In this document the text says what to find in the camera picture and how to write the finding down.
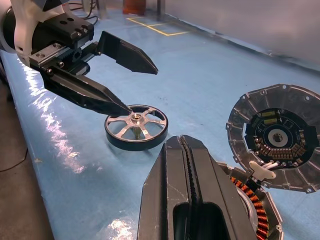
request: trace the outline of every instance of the blue work surface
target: blue work surface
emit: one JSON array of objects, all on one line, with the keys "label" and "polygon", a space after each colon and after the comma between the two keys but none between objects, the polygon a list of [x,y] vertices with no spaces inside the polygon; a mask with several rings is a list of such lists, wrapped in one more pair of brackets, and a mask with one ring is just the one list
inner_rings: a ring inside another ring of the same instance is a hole
[{"label": "blue work surface", "polygon": [[[88,77],[128,105],[159,108],[169,119],[168,137],[200,139],[216,161],[236,165],[225,125],[242,94],[279,83],[320,93],[315,73],[171,23],[154,30],[117,10],[109,13],[110,19],[97,24],[95,40],[110,31],[142,48],[159,73],[132,73],[100,56],[89,62]],[[1,56],[55,239],[135,240],[143,183],[162,146],[144,152],[113,147],[105,115],[46,91],[40,74],[16,55]],[[284,221],[285,240],[320,239],[320,192],[269,191]]]}]

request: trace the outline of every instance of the black rubber tire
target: black rubber tire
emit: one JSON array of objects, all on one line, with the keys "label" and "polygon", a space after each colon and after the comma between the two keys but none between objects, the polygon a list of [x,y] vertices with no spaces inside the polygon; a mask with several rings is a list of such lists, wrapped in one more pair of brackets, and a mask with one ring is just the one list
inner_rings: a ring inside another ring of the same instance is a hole
[{"label": "black rubber tire", "polygon": [[141,113],[144,112],[145,110],[148,110],[149,108],[153,108],[156,109],[158,112],[155,112],[155,116],[160,118],[161,120],[166,120],[167,124],[166,126],[164,126],[164,128],[162,129],[162,131],[159,133],[159,135],[157,135],[154,138],[148,139],[148,140],[140,140],[140,141],[126,141],[120,138],[117,138],[114,136],[114,134],[112,134],[108,128],[107,128],[107,119],[110,117],[108,116],[105,121],[104,121],[104,129],[106,132],[106,138],[108,139],[108,141],[115,147],[122,149],[122,150],[126,150],[126,151],[145,151],[145,150],[149,150],[152,149],[158,145],[160,145],[167,137],[168,134],[168,126],[169,126],[169,121],[167,116],[160,111],[159,109],[152,107],[152,106],[147,106],[147,105],[129,105],[128,106],[133,112],[135,113]]}]

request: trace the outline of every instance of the orange cylinder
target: orange cylinder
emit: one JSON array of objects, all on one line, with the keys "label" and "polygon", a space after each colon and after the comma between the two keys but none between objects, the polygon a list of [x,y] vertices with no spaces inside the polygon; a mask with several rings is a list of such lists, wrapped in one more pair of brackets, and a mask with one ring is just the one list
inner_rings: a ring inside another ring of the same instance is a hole
[{"label": "orange cylinder", "polygon": [[144,15],[146,0],[123,0],[123,14]]}]

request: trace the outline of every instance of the black vise jaw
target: black vise jaw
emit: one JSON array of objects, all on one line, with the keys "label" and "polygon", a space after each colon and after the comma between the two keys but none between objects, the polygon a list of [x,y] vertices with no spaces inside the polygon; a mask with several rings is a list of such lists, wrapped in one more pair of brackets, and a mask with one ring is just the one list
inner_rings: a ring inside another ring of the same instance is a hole
[{"label": "black vise jaw", "polygon": [[162,147],[142,190],[137,240],[257,240],[236,187],[190,136]]}]

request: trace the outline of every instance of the gray floor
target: gray floor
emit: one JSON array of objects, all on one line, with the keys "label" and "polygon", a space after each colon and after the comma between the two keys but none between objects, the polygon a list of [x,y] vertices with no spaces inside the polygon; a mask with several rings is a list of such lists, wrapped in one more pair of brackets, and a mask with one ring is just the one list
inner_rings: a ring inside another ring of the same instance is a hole
[{"label": "gray floor", "polygon": [[15,106],[7,102],[7,92],[0,83],[0,240],[52,240]]}]

